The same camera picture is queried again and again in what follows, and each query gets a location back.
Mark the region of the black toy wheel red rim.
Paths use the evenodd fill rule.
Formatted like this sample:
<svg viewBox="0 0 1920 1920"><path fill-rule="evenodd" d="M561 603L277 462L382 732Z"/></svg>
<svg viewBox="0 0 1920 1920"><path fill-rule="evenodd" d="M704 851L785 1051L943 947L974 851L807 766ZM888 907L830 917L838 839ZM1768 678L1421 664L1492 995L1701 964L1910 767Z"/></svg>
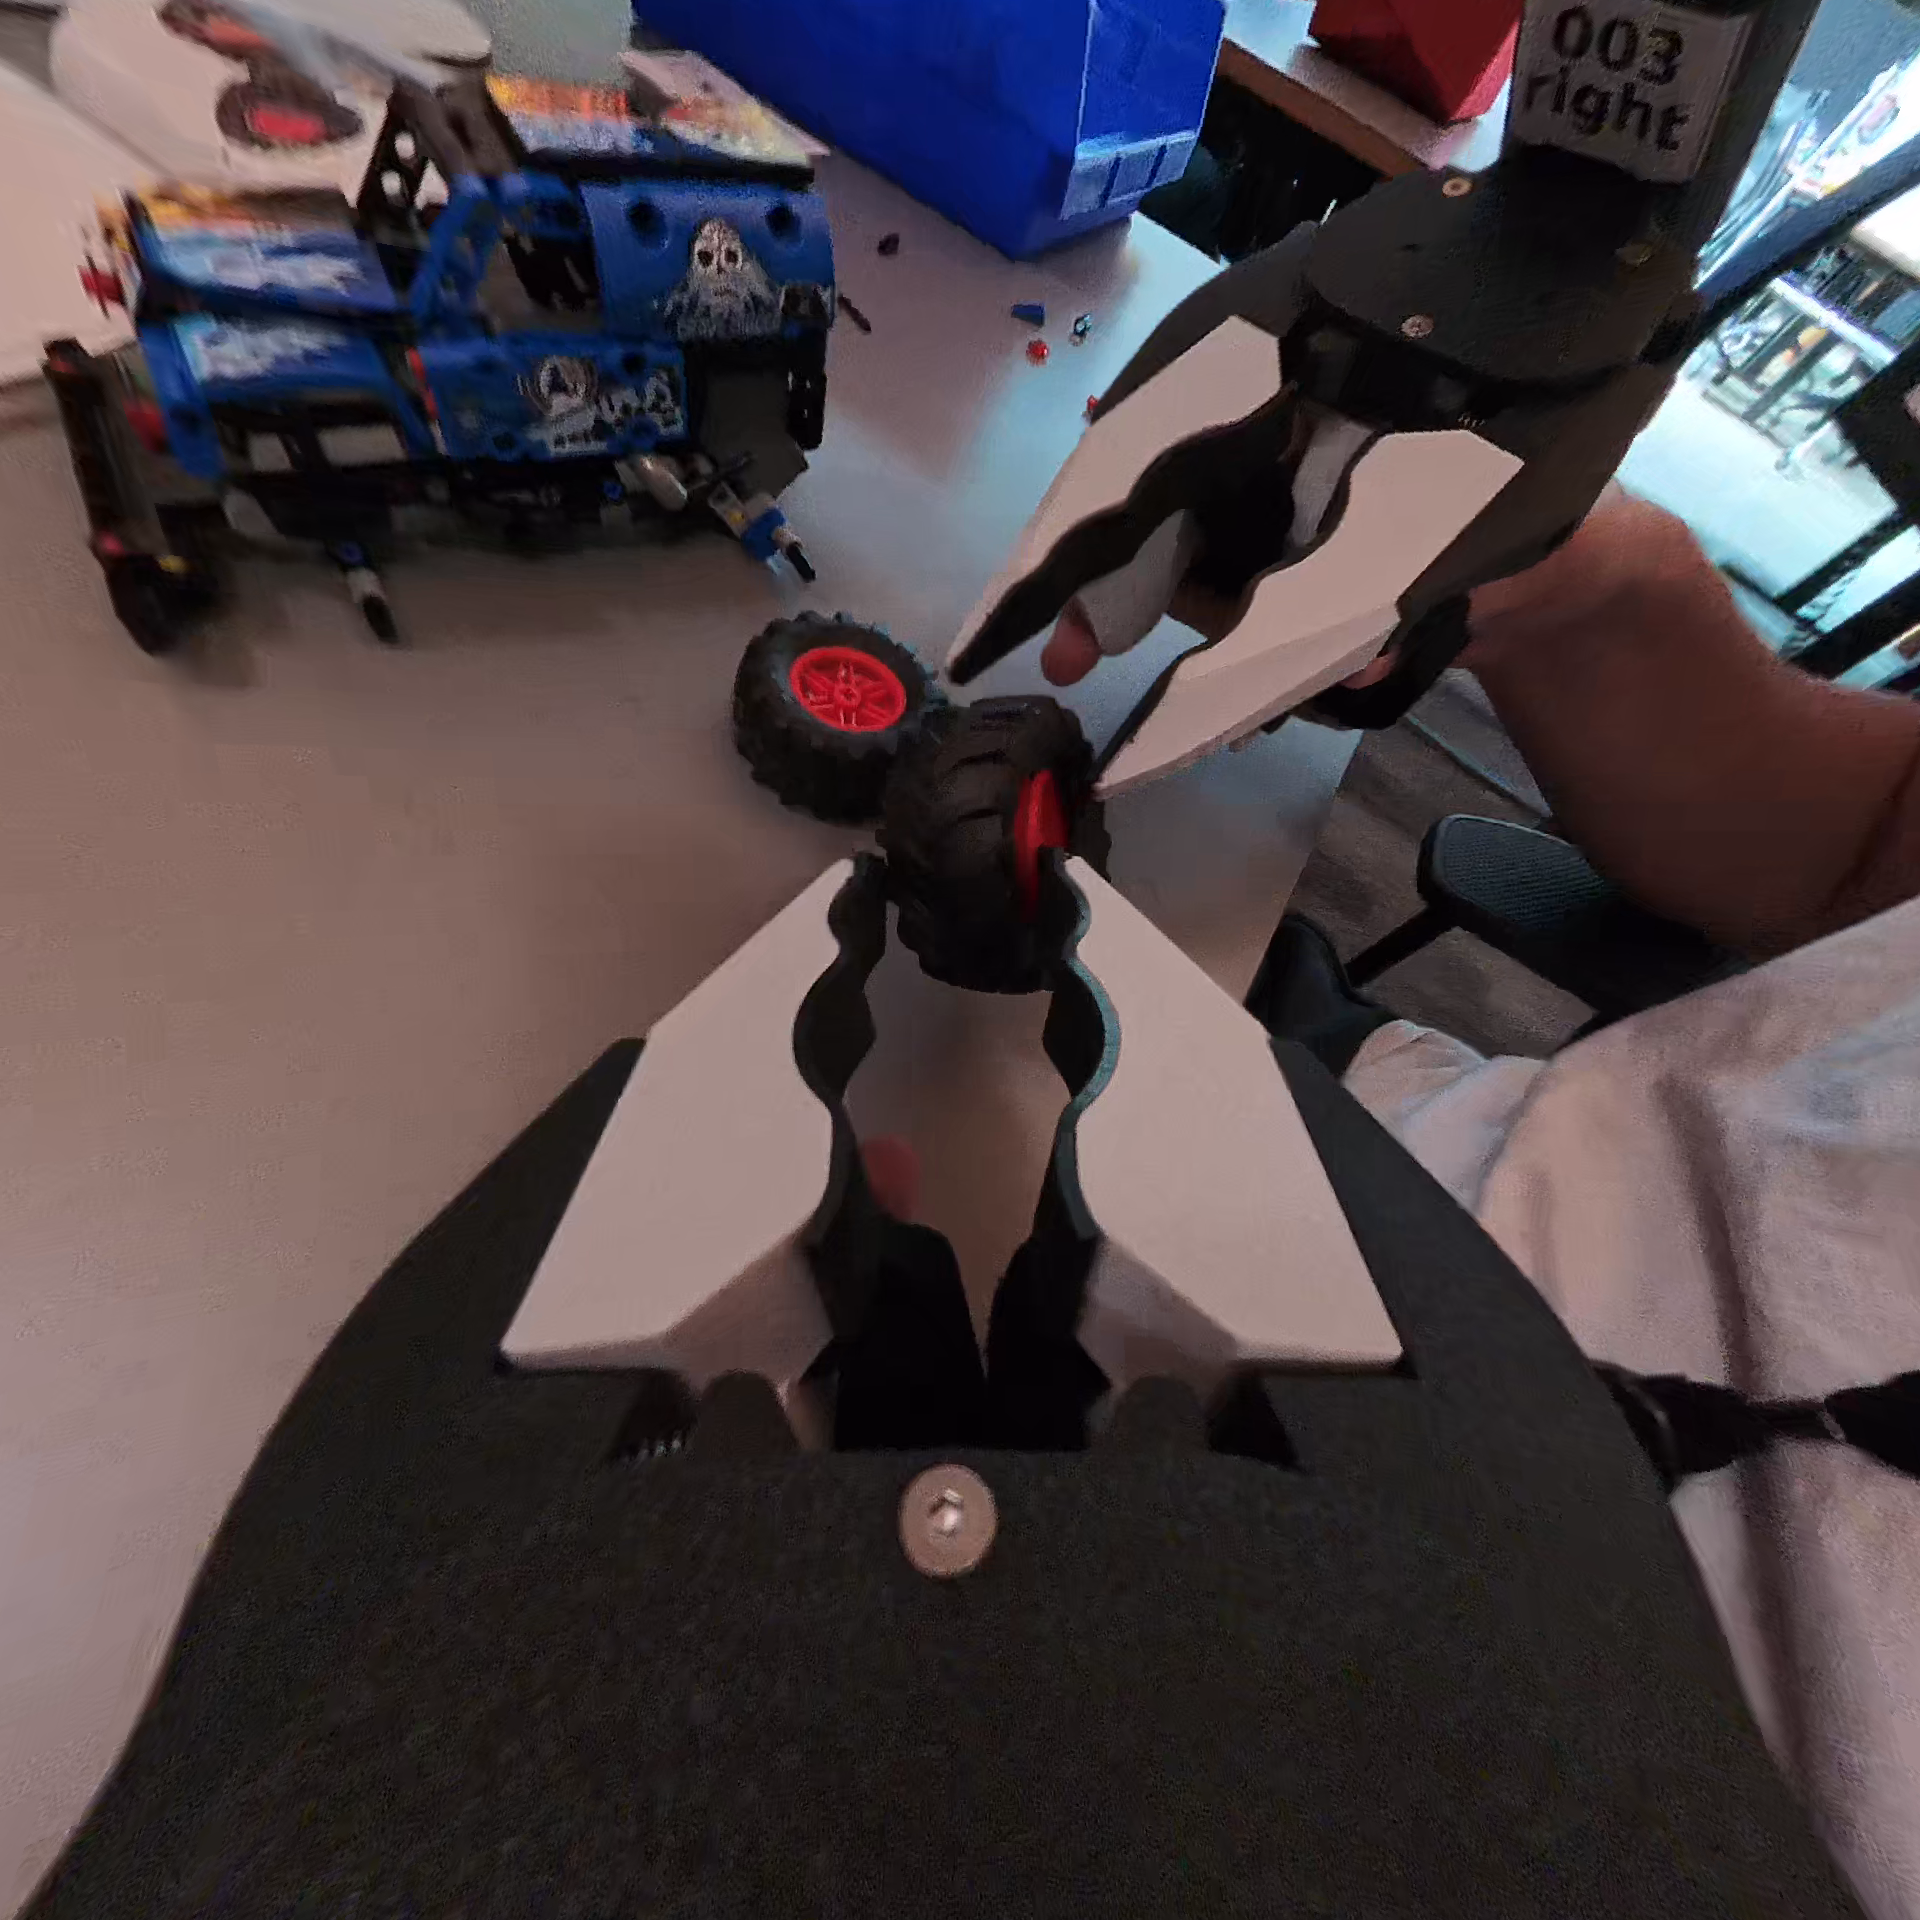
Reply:
<svg viewBox="0 0 1920 1920"><path fill-rule="evenodd" d="M752 780L830 825L870 825L905 750L949 707L887 630L797 613L760 629L735 662L730 739Z"/></svg>
<svg viewBox="0 0 1920 1920"><path fill-rule="evenodd" d="M906 742L877 827L903 947L925 975L999 997L1044 992L1065 947L1052 859L1111 869L1095 755L1038 695L952 707Z"/></svg>

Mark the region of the blue plastic bin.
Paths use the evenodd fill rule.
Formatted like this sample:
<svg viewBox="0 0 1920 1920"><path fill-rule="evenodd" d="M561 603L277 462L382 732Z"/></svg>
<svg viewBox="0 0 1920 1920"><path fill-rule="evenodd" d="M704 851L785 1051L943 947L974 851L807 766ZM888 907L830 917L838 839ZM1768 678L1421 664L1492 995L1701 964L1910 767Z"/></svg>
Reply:
<svg viewBox="0 0 1920 1920"><path fill-rule="evenodd" d="M1007 257L1181 177L1220 1L632 1L797 127Z"/></svg>

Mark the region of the open instruction booklet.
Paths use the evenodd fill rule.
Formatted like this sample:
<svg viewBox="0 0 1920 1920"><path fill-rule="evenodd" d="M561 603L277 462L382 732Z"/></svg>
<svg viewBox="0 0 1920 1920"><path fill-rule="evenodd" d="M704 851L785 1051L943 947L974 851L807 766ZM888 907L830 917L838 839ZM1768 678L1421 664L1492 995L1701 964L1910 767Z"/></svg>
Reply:
<svg viewBox="0 0 1920 1920"><path fill-rule="evenodd" d="M126 337L116 299L79 284L126 192L353 200L397 80L602 83L629 39L626 4L5 4L5 389L52 337Z"/></svg>

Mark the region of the person's right forearm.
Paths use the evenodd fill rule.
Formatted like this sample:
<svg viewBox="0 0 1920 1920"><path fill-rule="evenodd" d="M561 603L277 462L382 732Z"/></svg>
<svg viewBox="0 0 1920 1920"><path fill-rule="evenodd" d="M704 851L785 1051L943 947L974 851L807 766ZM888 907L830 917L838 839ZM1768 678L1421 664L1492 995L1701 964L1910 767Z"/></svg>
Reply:
<svg viewBox="0 0 1920 1920"><path fill-rule="evenodd" d="M1916 700L1772 654L1688 527L1645 500L1608 495L1562 560L1596 565L1548 696L1569 733L1524 757L1610 880L1744 952L1916 897Z"/></svg>

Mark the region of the wooden background table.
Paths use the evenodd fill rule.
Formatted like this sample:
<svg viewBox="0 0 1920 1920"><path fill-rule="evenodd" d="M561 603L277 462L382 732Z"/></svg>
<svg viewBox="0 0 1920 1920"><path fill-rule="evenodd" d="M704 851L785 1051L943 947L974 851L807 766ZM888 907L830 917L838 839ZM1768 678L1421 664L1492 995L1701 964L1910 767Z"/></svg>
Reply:
<svg viewBox="0 0 1920 1920"><path fill-rule="evenodd" d="M1487 112L1436 124L1356 76L1303 36L1242 36L1228 28L1215 77L1245 89L1304 132L1381 176L1418 172L1464 173L1489 166L1502 150L1510 85L1502 85Z"/></svg>

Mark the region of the blue toy monster truck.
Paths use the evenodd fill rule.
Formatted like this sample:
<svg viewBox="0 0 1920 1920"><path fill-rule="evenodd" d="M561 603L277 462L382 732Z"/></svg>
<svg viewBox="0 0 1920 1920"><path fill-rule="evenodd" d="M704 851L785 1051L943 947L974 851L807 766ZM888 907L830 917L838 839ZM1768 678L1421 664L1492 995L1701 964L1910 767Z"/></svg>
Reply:
<svg viewBox="0 0 1920 1920"><path fill-rule="evenodd" d="M817 580L782 492L824 435L837 316L817 166L757 101L640 76L391 83L353 193L162 177L98 203L79 280L130 341L47 337L86 548L143 656L216 603L246 502L399 633L399 512L716 521Z"/></svg>

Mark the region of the dark office chair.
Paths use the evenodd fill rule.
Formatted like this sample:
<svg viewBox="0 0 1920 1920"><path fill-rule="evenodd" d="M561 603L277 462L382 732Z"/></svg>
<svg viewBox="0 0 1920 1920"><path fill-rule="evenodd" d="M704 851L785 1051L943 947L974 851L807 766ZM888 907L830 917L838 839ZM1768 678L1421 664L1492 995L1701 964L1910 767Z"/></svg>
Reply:
<svg viewBox="0 0 1920 1920"><path fill-rule="evenodd" d="M1452 814L1426 830L1415 885L1421 910L1349 961L1308 918L1284 913L1245 1009L1338 1070L1389 1020L1367 988L1446 937L1471 940L1577 1000L1586 1021L1568 1041L1748 972L1736 950L1645 911L1543 827Z"/></svg>

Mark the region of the person's white shirt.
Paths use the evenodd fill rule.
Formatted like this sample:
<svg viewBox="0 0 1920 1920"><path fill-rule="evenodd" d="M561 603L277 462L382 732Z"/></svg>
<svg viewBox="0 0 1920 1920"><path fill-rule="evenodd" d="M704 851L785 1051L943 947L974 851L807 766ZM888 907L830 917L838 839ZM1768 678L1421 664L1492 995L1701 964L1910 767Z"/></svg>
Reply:
<svg viewBox="0 0 1920 1920"><path fill-rule="evenodd" d="M1916 901L1550 1061L1389 1021L1343 1086L1592 1359L1753 1400L1916 1371ZM1916 1479L1793 1437L1671 1511L1860 1905L1917 1916Z"/></svg>

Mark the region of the red tote bag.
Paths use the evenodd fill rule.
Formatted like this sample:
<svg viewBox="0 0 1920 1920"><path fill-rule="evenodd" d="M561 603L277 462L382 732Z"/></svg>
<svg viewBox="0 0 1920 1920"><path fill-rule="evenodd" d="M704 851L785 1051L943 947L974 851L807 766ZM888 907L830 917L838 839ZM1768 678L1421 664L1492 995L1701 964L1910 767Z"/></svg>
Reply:
<svg viewBox="0 0 1920 1920"><path fill-rule="evenodd" d="M1521 1L1316 1L1310 36L1436 125L1456 125L1495 108L1521 11Z"/></svg>

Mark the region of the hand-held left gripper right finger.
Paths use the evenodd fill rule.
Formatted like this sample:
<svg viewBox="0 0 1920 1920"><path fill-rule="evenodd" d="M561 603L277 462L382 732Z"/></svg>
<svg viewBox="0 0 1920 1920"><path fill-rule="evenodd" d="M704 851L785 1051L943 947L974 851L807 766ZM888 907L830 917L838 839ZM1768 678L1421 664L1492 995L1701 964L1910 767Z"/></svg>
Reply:
<svg viewBox="0 0 1920 1920"><path fill-rule="evenodd" d="M1268 1376L1405 1351L1273 1038L1086 856L1040 856L1042 1048L1062 1087L1030 1224L1030 1447L1138 1385L1201 1417Z"/></svg>

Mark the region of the scattered small toy pieces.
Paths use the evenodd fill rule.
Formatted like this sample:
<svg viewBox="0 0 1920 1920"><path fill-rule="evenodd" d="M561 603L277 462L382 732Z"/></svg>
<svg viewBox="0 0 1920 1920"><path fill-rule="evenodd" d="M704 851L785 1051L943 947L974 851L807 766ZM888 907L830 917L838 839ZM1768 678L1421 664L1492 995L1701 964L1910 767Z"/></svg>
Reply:
<svg viewBox="0 0 1920 1920"><path fill-rule="evenodd" d="M834 389L888 423L961 416L1002 377L1038 369L1033 341L1065 344L1071 294L954 225L896 219L834 244Z"/></svg>

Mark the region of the person's right hand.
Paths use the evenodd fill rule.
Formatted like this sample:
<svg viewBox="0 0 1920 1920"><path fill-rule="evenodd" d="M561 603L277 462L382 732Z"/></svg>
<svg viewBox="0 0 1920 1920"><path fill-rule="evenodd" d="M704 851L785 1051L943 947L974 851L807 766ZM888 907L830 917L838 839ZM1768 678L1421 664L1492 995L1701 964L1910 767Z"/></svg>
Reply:
<svg viewBox="0 0 1920 1920"><path fill-rule="evenodd" d="M1636 843L1730 747L1753 652L1690 531L1608 485L1573 536L1471 595L1460 664L1574 835Z"/></svg>

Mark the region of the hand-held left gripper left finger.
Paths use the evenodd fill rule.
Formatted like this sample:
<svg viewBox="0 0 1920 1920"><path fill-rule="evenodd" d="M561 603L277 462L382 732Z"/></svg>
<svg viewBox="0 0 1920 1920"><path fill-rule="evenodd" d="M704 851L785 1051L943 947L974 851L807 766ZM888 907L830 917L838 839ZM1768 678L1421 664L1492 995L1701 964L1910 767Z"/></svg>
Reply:
<svg viewBox="0 0 1920 1920"><path fill-rule="evenodd" d="M845 1095L884 932L879 859L838 859L657 1020L500 1340L511 1368L754 1376L830 1445L879 1296Z"/></svg>

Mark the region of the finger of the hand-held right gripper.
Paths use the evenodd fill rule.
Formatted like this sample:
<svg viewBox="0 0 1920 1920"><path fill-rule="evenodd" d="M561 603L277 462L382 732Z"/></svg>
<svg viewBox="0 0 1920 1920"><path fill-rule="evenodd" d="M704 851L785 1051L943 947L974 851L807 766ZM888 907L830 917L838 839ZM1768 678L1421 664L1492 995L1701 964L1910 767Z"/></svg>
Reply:
<svg viewBox="0 0 1920 1920"><path fill-rule="evenodd" d="M1519 454L1460 428L1369 440L1325 533L1252 585L1223 639L1172 662L1095 793L1176 775L1369 664L1404 597L1519 471Z"/></svg>
<svg viewBox="0 0 1920 1920"><path fill-rule="evenodd" d="M1153 327L961 622L949 684L978 680L1065 613L1095 656L1122 656L1160 624L1201 513L1288 454L1298 403L1281 342L1304 311L1319 232L1300 225L1214 273Z"/></svg>

